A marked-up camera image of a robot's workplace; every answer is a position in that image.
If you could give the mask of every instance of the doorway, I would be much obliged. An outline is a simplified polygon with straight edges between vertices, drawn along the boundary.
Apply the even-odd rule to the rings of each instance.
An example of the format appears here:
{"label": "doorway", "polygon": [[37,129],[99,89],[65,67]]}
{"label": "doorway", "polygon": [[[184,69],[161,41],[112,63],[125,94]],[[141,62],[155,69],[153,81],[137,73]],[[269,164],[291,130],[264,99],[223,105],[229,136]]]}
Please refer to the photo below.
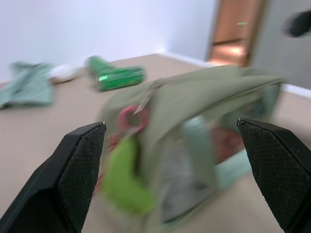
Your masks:
{"label": "doorway", "polygon": [[268,0],[220,0],[208,62],[249,66]]}

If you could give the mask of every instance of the pink keyring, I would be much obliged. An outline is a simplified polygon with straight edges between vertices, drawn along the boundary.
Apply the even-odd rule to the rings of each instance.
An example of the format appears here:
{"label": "pink keyring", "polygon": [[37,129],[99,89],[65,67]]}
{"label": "pink keyring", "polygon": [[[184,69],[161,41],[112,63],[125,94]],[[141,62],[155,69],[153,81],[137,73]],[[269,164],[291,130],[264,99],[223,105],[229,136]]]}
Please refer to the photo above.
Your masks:
{"label": "pink keyring", "polygon": [[[127,121],[127,115],[128,114],[133,114],[138,108],[138,105],[132,105],[129,106],[125,109],[123,109],[120,114],[118,115],[118,126],[120,127],[120,129],[123,132],[129,131],[130,129],[132,129],[135,126],[132,126],[131,124],[129,124],[129,122]],[[138,113],[136,113],[135,115],[138,116],[140,123],[138,126],[135,127],[135,131],[134,133],[139,133],[140,131],[142,131],[146,126],[147,126],[147,122],[148,122],[148,112],[146,110],[142,110]]]}

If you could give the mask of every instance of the green bag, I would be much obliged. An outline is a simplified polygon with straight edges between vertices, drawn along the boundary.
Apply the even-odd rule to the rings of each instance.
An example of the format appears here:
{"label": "green bag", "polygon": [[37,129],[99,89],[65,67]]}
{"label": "green bag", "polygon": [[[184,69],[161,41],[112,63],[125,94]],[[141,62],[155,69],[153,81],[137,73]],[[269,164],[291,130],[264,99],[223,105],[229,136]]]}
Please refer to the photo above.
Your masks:
{"label": "green bag", "polygon": [[[237,151],[231,158],[217,164],[213,133],[226,129],[234,135],[239,117],[269,121],[283,82],[282,78],[253,68],[234,66],[206,68],[165,79],[165,84],[146,107],[150,115],[148,126],[137,137],[140,145],[139,177],[151,190],[155,207],[146,215],[135,216],[119,210],[103,195],[105,211],[130,233],[171,232],[182,226],[196,210],[250,171],[245,151]],[[107,137],[118,132],[116,118],[120,111],[140,104],[152,85],[133,86],[110,99],[99,116],[99,120],[107,125]],[[180,174],[182,179],[179,179],[178,188],[186,181],[190,184],[195,181],[205,191],[200,195],[196,193],[199,202],[191,203],[192,208],[172,219],[169,217],[177,216],[175,213],[163,214],[163,200],[167,194],[163,164],[167,158],[172,158],[172,154],[179,156],[182,153],[187,154],[193,177],[190,182],[188,176]],[[102,157],[107,155],[105,141]]]}

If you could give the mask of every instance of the green soda can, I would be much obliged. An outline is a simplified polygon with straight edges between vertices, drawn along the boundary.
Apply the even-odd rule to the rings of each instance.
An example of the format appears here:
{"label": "green soda can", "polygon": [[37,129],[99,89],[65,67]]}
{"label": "green soda can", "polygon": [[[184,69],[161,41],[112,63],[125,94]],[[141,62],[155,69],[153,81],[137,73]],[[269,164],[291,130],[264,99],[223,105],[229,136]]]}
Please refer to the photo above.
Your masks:
{"label": "green soda can", "polygon": [[96,77],[100,77],[105,71],[115,69],[116,67],[106,62],[100,56],[91,56],[87,59],[86,65],[90,73]]}
{"label": "green soda can", "polygon": [[140,84],[145,76],[142,67],[125,67],[107,70],[104,75],[98,78],[99,90],[107,91]]}
{"label": "green soda can", "polygon": [[143,82],[145,70],[142,67],[116,68],[99,56],[89,57],[87,66],[96,77],[98,90],[107,91]]}

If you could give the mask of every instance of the red item inside bag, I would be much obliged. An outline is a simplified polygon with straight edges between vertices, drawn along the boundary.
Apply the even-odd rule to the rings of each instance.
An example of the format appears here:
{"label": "red item inside bag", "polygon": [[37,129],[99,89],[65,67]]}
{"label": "red item inside bag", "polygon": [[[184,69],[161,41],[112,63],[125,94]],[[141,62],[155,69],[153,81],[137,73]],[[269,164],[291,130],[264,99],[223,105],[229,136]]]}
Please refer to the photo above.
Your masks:
{"label": "red item inside bag", "polygon": [[244,149],[241,135],[233,130],[214,128],[211,130],[211,135],[217,164]]}

